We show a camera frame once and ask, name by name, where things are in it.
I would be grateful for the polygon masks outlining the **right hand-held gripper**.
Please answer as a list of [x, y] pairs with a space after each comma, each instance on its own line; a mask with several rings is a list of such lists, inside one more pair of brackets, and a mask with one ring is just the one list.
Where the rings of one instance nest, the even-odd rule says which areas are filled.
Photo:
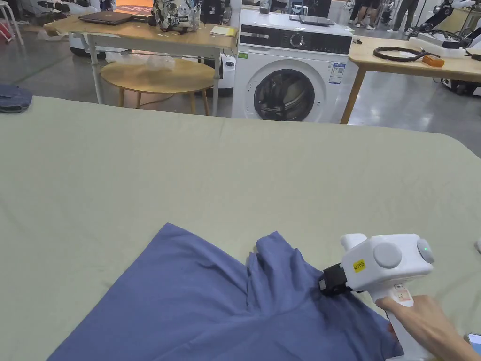
[[367, 292], [373, 302], [389, 298], [404, 307], [414, 299], [407, 282], [428, 275], [434, 256], [425, 239], [417, 234], [347, 234], [340, 239], [345, 253], [341, 262], [323, 270], [321, 293], [336, 296]]

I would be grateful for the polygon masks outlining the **person's right hand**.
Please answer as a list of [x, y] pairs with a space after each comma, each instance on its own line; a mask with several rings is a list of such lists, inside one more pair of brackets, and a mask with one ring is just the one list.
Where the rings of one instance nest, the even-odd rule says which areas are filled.
[[384, 297], [375, 301], [381, 309], [391, 312], [421, 346], [443, 361], [463, 361], [469, 345], [457, 333], [440, 306], [427, 295], [413, 297], [411, 307]]

